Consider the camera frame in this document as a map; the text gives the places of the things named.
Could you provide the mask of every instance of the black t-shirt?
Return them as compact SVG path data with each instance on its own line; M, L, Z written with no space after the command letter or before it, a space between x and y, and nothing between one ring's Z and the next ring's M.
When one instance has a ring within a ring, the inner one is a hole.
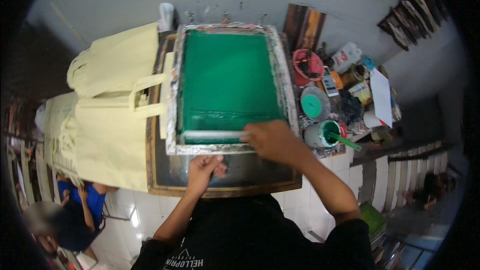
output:
M375 268L363 220L342 223L325 244L313 243L270 195L221 200L197 204L181 247L149 240L131 269Z
M70 251L82 251L93 242L95 234L85 224L82 205L69 200L58 217L60 231L57 235L58 245Z

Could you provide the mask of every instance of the white paper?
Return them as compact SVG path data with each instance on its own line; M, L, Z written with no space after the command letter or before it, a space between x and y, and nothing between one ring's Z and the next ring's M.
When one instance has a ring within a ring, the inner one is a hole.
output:
M370 88L375 107L375 117L392 127L392 104L390 102L390 84L376 68L370 77Z

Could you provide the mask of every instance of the screen printing frame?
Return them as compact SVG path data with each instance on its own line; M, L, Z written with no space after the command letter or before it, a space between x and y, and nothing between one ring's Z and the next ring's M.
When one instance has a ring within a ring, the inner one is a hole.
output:
M257 26L254 24L234 22L230 24L189 24L181 25L177 30L177 39L174 46L174 61L170 72L170 93L167 104L167 124L165 150L167 155L212 155L212 154L242 154L255 153L255 149L245 143L237 144L181 144L177 134L179 114L179 88L183 74L183 54L185 38L189 30L197 30L206 33L246 34L261 33L265 36L270 65L272 67L273 81L277 90L278 105L283 109L285 119L293 134L300 136L297 107L293 93L293 85L289 73L289 67L285 58L282 43L277 29L274 26Z

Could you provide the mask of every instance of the white wall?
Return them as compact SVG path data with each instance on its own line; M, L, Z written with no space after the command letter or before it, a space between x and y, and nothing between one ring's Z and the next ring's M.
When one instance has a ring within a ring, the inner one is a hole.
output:
M346 42L357 42L362 51L377 63L385 63L397 88L399 101L411 101L435 93L442 82L432 82L446 59L445 51L458 51L460 42L450 22L432 40L420 40L410 52L403 52L376 24L398 0L36 0L28 15L33 24L43 21L74 51L86 49L92 41L137 27L159 18L161 2L175 5L182 21L183 12L194 10L198 21L219 21L222 10L230 12L234 21L254 22L256 13L268 13L264 22L281 30L288 3L306 3L328 14L321 41L329 51L336 51ZM208 14L205 9L210 6ZM406 74L418 75L415 84L405 83Z

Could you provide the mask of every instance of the plastic jug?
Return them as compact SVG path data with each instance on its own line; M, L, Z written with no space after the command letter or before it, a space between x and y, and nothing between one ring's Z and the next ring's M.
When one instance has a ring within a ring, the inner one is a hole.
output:
M362 51L358 48L357 44L348 42L332 56L334 62L333 71L342 75L347 71L351 64L357 63L361 58Z

